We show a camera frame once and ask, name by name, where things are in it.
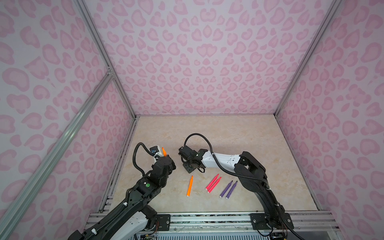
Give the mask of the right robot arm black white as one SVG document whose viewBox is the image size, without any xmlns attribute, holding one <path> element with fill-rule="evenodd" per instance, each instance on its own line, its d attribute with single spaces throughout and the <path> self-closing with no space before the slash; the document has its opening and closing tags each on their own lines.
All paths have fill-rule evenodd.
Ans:
<svg viewBox="0 0 384 240">
<path fill-rule="evenodd" d="M 254 193 L 264 212 L 251 214 L 254 230 L 293 230 L 291 216 L 278 203 L 272 192 L 265 167 L 249 152 L 240 155 L 215 154 L 206 149 L 195 151 L 188 146 L 179 148 L 183 167 L 190 174 L 194 170 L 205 172 L 207 168 L 219 168 L 223 172 L 237 177 L 238 182 L 248 191 Z"/>
</svg>

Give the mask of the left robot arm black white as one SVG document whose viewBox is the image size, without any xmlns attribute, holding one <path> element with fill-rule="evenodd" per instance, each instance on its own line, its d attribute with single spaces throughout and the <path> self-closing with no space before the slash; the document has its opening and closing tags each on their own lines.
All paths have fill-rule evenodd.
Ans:
<svg viewBox="0 0 384 240">
<path fill-rule="evenodd" d="M 175 169 L 176 165 L 169 156 L 158 158 L 152 170 L 127 190 L 125 198 L 111 212 L 83 233 L 76 230 L 68 239 L 127 239 L 143 230 L 157 215 L 149 202 L 166 186 Z"/>
</svg>

